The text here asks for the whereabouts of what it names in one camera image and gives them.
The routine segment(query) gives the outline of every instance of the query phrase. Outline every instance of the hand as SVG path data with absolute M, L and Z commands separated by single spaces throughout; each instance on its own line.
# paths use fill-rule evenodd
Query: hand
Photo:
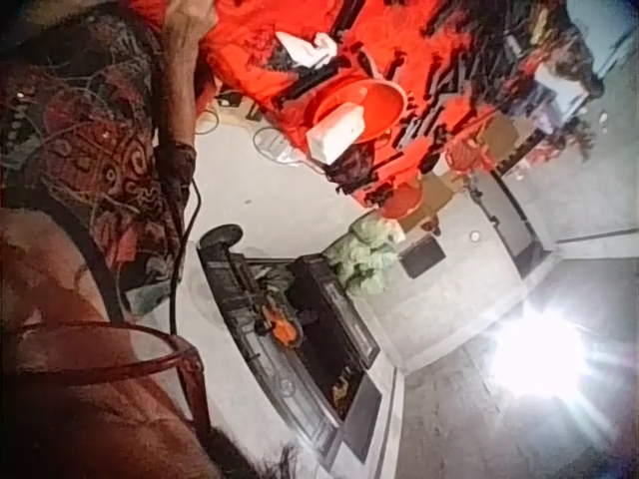
M 162 29 L 162 43 L 174 59 L 197 57 L 198 42 L 217 23 L 213 0 L 169 0 Z

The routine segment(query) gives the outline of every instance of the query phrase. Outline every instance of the black cable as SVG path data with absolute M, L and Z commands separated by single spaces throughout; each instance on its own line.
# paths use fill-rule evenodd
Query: black cable
M 182 266 L 182 261 L 185 256 L 185 252 L 187 250 L 187 241 L 189 240 L 189 235 L 191 234 L 191 230 L 193 229 L 193 225 L 196 222 L 196 218 L 200 213 L 200 208 L 202 207 L 202 195 L 200 195 L 200 190 L 198 189 L 198 185 L 195 180 L 192 180 L 193 190 L 196 192 L 196 209 L 189 220 L 189 224 L 187 228 L 184 230 L 184 234 L 182 235 L 182 240 L 180 241 L 180 249 L 178 250 L 178 254 L 176 255 L 175 262 L 173 264 L 173 274 L 171 275 L 171 285 L 169 292 L 169 333 L 172 335 L 178 334 L 178 319 L 176 313 L 176 296 L 178 294 L 178 280 L 180 276 L 180 268 Z

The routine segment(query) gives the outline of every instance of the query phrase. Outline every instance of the person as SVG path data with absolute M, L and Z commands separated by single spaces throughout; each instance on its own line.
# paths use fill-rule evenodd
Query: person
M 135 322 L 167 298 L 195 169 L 198 42 L 216 22 L 212 0 L 169 0 L 160 32 L 120 3 L 36 3 L 23 18 L 73 15 L 2 42 L 3 337 L 38 322 Z M 130 353 L 92 344 L 63 336 L 29 353 L 78 368 Z M 20 360 L 3 353 L 3 371 Z M 153 380 L 3 387 L 4 477 L 293 475 L 290 449 L 260 467 L 220 430 L 203 444 Z

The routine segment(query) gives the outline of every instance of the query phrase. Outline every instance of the bright light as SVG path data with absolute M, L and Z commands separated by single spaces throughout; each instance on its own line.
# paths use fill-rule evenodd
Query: bright light
M 552 314 L 534 314 L 500 331 L 495 378 L 516 395 L 574 397 L 585 367 L 579 332 Z

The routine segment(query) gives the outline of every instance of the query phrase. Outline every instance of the hair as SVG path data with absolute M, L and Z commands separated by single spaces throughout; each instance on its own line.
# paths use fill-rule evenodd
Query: hair
M 255 464 L 218 428 L 212 428 L 209 437 L 201 440 L 204 450 L 218 466 L 225 479 L 295 479 L 295 449 L 283 448 L 276 463 Z

